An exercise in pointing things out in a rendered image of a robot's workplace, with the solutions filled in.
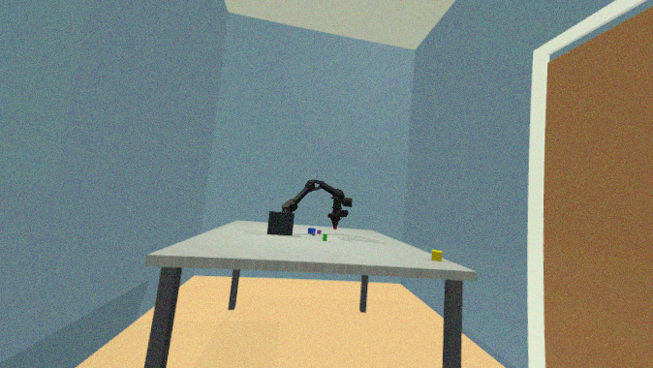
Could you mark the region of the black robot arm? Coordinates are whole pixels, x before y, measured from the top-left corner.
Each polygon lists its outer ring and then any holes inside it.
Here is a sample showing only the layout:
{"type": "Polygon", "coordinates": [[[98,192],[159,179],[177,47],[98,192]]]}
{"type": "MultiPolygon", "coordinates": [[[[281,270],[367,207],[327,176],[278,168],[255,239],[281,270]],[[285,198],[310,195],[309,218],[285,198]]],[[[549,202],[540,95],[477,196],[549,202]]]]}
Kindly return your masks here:
{"type": "MultiPolygon", "coordinates": [[[[293,213],[297,209],[297,204],[309,193],[312,191],[317,191],[319,189],[324,189],[330,194],[333,195],[332,199],[333,200],[333,205],[338,205],[341,206],[341,202],[343,206],[349,206],[352,207],[352,200],[351,198],[345,198],[345,195],[343,194],[342,190],[339,189],[334,189],[331,186],[327,185],[324,181],[319,181],[316,179],[313,180],[308,180],[307,183],[305,184],[305,187],[293,198],[289,199],[282,205],[282,212],[289,212],[293,213]],[[320,184],[320,186],[315,187],[315,183],[320,184]]],[[[337,214],[341,214],[344,217],[347,217],[348,210],[342,210],[342,207],[339,207],[337,214]],[[341,208],[341,209],[340,209],[341,208]]]]}

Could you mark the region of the small yellow block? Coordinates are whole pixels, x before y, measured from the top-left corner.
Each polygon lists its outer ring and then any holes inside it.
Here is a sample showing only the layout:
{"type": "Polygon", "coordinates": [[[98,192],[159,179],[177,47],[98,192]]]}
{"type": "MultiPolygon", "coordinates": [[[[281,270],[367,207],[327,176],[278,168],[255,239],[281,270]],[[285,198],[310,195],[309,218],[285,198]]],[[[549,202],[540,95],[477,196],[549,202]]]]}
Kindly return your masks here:
{"type": "Polygon", "coordinates": [[[435,251],[432,250],[432,261],[440,261],[442,262],[442,252],[441,251],[435,251]]]}

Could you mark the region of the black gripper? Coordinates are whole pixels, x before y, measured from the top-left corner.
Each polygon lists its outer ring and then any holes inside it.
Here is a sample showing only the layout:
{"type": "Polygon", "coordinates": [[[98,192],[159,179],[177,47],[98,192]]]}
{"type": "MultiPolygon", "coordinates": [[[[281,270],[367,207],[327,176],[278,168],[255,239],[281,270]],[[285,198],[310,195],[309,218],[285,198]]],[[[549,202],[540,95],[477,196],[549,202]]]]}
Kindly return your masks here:
{"type": "Polygon", "coordinates": [[[333,208],[332,212],[327,215],[328,218],[331,219],[331,222],[332,222],[334,228],[336,228],[336,226],[338,225],[339,220],[344,218],[344,216],[342,216],[341,214],[337,214],[337,211],[338,211],[339,207],[341,207],[341,206],[334,205],[332,207],[333,208]],[[340,217],[342,217],[342,218],[340,218],[340,217]]]}

